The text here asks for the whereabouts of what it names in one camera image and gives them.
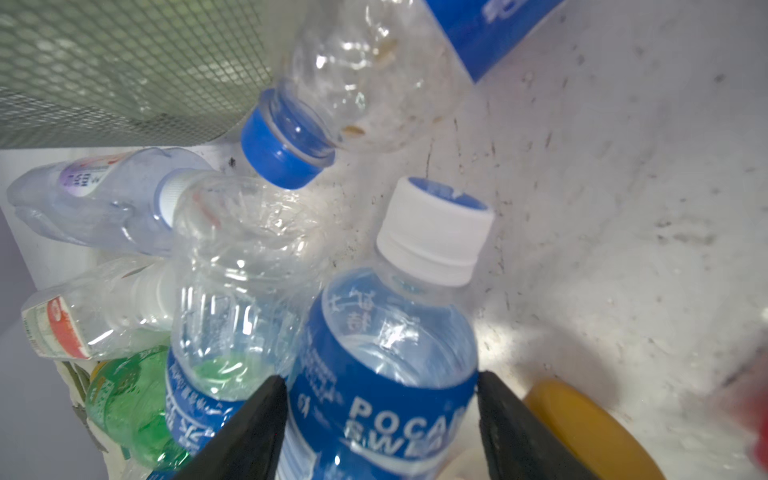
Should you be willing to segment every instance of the green plastic bottle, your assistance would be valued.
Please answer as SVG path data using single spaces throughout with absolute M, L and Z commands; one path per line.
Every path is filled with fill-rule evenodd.
M 99 365 L 85 411 L 116 443 L 153 470 L 176 470 L 189 457 L 165 425 L 165 367 L 168 348 L 158 346 L 127 359 Z

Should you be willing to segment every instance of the dirt spot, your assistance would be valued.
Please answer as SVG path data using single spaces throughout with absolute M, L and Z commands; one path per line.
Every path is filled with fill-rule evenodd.
M 366 134 L 366 131 L 356 125 L 347 125 L 341 129 L 341 133 L 349 138 L 360 138 Z
M 702 237 L 701 235 L 696 235 L 693 233 L 676 233 L 672 236 L 672 238 L 678 242 L 708 247 L 709 245 L 715 243 L 715 240 L 717 240 L 717 235 L 710 233 L 709 235 Z

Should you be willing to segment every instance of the plastic bottle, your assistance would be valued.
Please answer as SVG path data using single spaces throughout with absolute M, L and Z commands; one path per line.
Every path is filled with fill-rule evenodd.
M 165 425 L 165 360 L 158 346 L 127 359 L 100 365 L 85 399 L 91 421 L 150 469 L 173 471 L 189 454 Z
M 376 261 L 331 280 L 300 335 L 281 480 L 435 477 L 478 378 L 456 303 L 493 217 L 443 184 L 398 182 Z
M 243 128 L 243 152 L 268 181 L 299 188 L 337 148 L 396 151 L 561 1 L 317 0 Z
M 308 194 L 249 177 L 207 177 L 179 199 L 166 410 L 190 452 L 264 379 L 290 372 L 293 338 L 328 265 L 332 224 L 315 207 Z
M 21 175 L 8 187 L 8 201 L 43 237 L 164 257 L 173 240 L 173 210 L 163 210 L 160 192 L 188 169 L 211 167 L 183 148 L 82 158 Z
M 134 256 L 33 294 L 22 317 L 39 356 L 116 359 L 167 343 L 176 302 L 171 265 Z
M 175 471 L 152 471 L 135 460 L 130 460 L 123 471 L 120 480 L 170 480 Z

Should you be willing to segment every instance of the blue bottle cap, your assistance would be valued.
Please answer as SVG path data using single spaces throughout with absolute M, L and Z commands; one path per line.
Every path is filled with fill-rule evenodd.
M 265 180 L 281 188 L 294 190 L 307 185 L 323 167 L 309 164 L 294 154 L 271 130 L 264 120 L 262 108 L 268 105 L 274 90 L 262 93 L 259 107 L 253 112 L 240 133 L 240 143 L 246 158 Z M 335 153 L 321 161 L 330 165 Z

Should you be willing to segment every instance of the blue bottle label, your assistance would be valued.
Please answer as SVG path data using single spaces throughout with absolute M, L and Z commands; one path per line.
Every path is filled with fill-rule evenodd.
M 426 0 L 473 81 L 562 0 Z
M 365 312 L 364 293 L 360 302 Z M 447 389 L 409 387 L 377 375 L 331 333 L 322 294 L 301 342 L 290 422 L 300 443 L 316 454 L 314 479 L 411 478 L 442 464 L 474 394 L 477 372 Z
M 147 480 L 170 480 L 176 475 L 176 472 L 158 472 L 154 471 L 149 474 Z
M 168 350 L 165 371 L 165 423 L 170 435 L 196 455 L 245 402 L 213 399 L 195 389 Z

